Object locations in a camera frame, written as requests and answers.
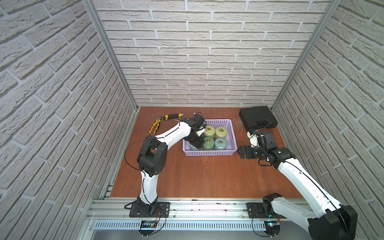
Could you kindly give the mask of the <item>blue-grey tea canister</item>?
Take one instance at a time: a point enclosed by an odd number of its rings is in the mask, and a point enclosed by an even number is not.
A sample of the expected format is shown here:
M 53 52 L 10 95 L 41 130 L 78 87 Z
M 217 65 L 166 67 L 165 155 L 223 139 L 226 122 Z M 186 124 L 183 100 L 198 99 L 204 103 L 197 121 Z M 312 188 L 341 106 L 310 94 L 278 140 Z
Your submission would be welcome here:
M 190 150 L 191 151 L 199 151 L 200 149 L 195 147 L 194 145 L 190 144 Z

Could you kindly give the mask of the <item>green tea canister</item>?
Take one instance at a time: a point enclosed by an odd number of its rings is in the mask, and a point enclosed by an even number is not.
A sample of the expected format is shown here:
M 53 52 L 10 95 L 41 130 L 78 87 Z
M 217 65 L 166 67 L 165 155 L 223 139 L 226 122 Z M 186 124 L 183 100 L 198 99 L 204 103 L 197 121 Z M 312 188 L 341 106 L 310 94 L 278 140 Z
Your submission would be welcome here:
M 215 147 L 215 140 L 211 137 L 204 137 L 203 151 L 212 151 Z

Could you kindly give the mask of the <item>light blue tea canister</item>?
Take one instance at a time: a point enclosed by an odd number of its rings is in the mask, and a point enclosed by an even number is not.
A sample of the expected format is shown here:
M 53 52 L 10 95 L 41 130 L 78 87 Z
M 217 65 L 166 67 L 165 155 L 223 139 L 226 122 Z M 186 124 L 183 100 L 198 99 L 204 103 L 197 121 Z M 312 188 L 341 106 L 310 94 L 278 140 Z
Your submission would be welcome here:
M 216 151 L 224 151 L 227 149 L 228 142 L 226 139 L 223 138 L 217 138 L 215 139 L 215 145 L 214 145 L 214 150 Z

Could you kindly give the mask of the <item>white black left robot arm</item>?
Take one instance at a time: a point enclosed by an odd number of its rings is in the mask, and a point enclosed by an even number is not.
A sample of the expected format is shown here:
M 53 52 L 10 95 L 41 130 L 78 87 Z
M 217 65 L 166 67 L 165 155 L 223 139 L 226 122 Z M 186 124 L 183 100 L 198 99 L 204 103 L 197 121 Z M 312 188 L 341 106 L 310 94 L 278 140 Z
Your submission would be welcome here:
M 150 208 L 156 205 L 158 177 L 166 165 L 168 150 L 182 139 L 191 142 L 198 149 L 202 148 L 204 131 L 204 120 L 182 119 L 163 134 L 145 138 L 137 158 L 142 176 L 138 202 L 142 206 Z

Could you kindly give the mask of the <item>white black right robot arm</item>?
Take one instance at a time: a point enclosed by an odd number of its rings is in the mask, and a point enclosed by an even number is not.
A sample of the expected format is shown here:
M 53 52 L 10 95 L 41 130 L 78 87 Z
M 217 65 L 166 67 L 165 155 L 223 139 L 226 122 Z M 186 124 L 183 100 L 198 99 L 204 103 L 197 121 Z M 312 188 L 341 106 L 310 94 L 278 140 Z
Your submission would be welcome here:
M 238 153 L 242 159 L 267 161 L 266 165 L 286 176 L 311 207 L 307 210 L 273 193 L 264 196 L 262 203 L 247 203 L 250 219 L 282 216 L 306 230 L 313 240 L 355 239 L 356 210 L 350 205 L 344 206 L 321 187 L 288 148 L 267 150 L 250 145 L 241 146 Z

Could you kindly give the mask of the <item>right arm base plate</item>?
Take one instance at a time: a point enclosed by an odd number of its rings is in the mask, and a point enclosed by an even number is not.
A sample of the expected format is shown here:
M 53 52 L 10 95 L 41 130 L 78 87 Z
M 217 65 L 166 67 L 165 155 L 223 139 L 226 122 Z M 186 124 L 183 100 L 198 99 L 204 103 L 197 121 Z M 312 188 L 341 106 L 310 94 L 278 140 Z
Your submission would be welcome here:
M 265 203 L 246 203 L 247 205 L 247 211 L 249 218 L 255 218 L 255 219 L 277 219 L 278 214 L 276 214 L 272 206 L 270 204 Z

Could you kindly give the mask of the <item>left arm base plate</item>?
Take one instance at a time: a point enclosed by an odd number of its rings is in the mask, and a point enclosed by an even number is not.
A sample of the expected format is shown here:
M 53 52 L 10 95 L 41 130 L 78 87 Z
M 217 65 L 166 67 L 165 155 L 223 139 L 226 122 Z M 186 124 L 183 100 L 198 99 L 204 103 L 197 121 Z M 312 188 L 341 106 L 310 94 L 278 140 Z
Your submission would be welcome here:
M 134 201 L 130 209 L 130 218 L 168 218 L 170 212 L 170 202 L 156 202 L 147 205 L 143 202 Z

